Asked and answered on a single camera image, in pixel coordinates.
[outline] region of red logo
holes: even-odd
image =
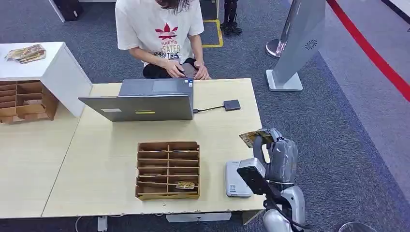
[[[169,28],[169,25],[166,23],[164,30],[161,29],[155,29],[155,31],[159,34],[158,38],[165,40],[165,39],[172,39],[172,37],[176,37],[175,33],[176,30],[178,30],[178,27],[175,27],[172,29],[172,31]]]

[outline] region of red stripe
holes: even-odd
[[[380,56],[380,54],[370,45],[366,38],[360,33],[359,29],[352,23],[349,17],[344,13],[336,0],[327,0],[329,6],[333,9],[337,17],[345,26],[356,43],[362,48],[371,61],[377,68],[389,79],[389,81],[397,88],[403,97],[410,102],[410,86],[394,71],[392,67]]]

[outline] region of external hard drive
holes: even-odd
[[[229,161],[226,163],[226,195],[230,197],[250,197],[252,190],[246,185],[236,169],[240,161]]]

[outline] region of light wood tabletop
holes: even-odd
[[[91,96],[117,96],[121,84],[95,84]],[[225,164],[253,156],[239,134],[260,129],[250,79],[194,83],[194,108],[238,99],[241,110],[201,112],[192,121],[113,123],[86,107],[51,192],[43,217],[188,212],[259,211],[263,196],[226,195]],[[196,141],[200,153],[197,200],[141,201],[135,197],[140,142]]]
[[[0,218],[40,217],[79,118],[0,124]]]

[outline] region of long dark hair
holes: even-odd
[[[171,9],[174,14],[187,10],[191,6],[192,0],[157,0],[157,3],[164,9]]]

